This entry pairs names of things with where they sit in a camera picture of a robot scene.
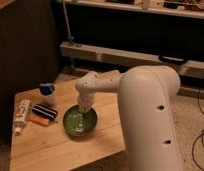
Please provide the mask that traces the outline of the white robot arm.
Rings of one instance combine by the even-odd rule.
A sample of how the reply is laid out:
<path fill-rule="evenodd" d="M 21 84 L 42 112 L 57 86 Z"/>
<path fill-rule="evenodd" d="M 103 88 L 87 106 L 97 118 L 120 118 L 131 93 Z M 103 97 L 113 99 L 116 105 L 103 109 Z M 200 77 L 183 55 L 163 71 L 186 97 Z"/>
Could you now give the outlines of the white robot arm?
<path fill-rule="evenodd" d="M 87 112 L 96 92 L 117 95 L 129 171 L 183 171 L 170 109 L 180 88 L 168 66 L 139 66 L 113 77 L 90 72 L 78 79 L 78 105 Z"/>

